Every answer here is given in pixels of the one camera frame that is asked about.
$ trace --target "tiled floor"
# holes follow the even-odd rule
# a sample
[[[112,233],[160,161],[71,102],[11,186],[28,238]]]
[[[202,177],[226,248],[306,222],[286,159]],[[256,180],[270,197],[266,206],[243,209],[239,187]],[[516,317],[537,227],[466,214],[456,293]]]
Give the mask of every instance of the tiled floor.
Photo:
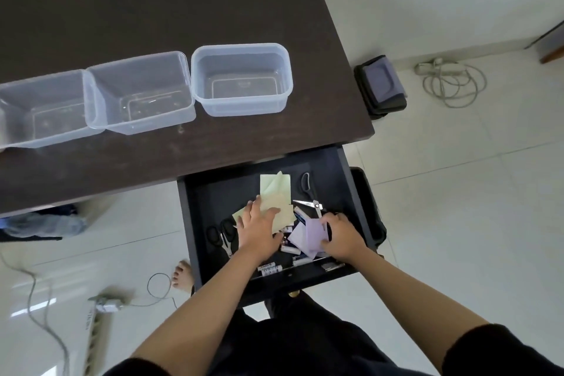
[[[446,109],[412,72],[400,72],[408,108],[375,121],[376,134],[345,152],[370,180],[389,235],[380,252],[389,261],[564,365],[564,61],[540,66],[522,51],[469,63],[490,83],[474,105]],[[81,236],[3,248],[9,262],[41,275],[32,304],[56,298],[49,322],[70,346],[74,374],[83,362],[87,298],[116,291],[150,304],[149,276],[187,257],[175,183],[97,204],[101,215]],[[30,287],[0,267],[0,361],[6,374],[42,376],[54,366],[60,374],[56,344],[24,314],[11,317],[25,308]],[[166,278],[151,289],[164,294]],[[361,276],[308,292],[361,326],[398,365],[436,374]],[[126,357],[173,310],[165,300],[110,315],[96,373]],[[262,304],[247,312],[267,318]]]

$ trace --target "black sleeve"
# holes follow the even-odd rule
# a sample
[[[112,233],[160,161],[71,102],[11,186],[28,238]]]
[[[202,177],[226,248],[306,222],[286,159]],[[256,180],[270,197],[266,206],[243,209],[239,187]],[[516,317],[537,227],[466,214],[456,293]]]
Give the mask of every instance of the black sleeve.
[[[117,366],[112,367],[104,376],[170,376],[170,374],[155,363],[142,358],[128,358]]]
[[[443,376],[462,375],[564,375],[556,366],[506,327],[488,324],[470,330],[447,351]]]

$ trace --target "wooden desk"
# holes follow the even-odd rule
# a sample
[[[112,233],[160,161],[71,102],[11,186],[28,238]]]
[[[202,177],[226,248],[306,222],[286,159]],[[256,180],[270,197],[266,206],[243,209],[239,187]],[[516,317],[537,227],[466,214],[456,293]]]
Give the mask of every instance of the wooden desk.
[[[201,45],[277,42],[294,90],[278,114],[110,131],[0,153],[0,214],[367,138],[373,128],[324,0],[1,0],[0,83]]]

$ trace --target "open drawer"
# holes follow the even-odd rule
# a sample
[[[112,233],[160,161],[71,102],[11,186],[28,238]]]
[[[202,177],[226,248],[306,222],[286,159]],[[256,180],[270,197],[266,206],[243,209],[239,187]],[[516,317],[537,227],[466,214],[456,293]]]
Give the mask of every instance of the open drawer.
[[[205,234],[207,228],[219,225],[223,219],[243,208],[247,201],[257,195],[260,174],[276,174],[278,171],[291,175],[292,199],[307,199],[300,191],[299,181],[300,176],[308,171],[311,173],[311,187],[325,209],[346,214],[371,249],[376,250],[384,240],[381,232],[370,232],[341,146],[307,150],[265,162],[191,174],[178,180],[178,191],[196,290],[228,261],[223,249],[208,241]],[[231,247],[233,251],[237,250],[237,238],[232,241]],[[287,269],[265,277],[255,272],[243,292],[240,306],[264,301],[275,293],[289,293],[355,272],[349,265],[326,272],[321,265],[335,261],[331,257],[320,258],[302,266],[292,266],[292,257],[291,254],[276,252],[269,262],[274,261]]]

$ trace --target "hand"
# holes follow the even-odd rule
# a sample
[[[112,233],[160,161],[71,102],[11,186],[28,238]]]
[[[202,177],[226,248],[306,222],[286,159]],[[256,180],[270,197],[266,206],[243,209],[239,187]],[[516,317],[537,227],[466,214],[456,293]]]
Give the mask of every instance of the hand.
[[[321,241],[321,247],[331,257],[352,263],[356,256],[368,249],[362,236],[344,214],[335,215],[328,212],[321,218],[321,222],[329,223],[331,226],[331,241],[325,239]]]
[[[268,209],[261,214],[261,196],[249,201],[243,214],[237,218],[239,250],[248,250],[257,258],[257,265],[271,257],[280,247],[284,234],[278,232],[272,237],[272,222],[280,209]]]

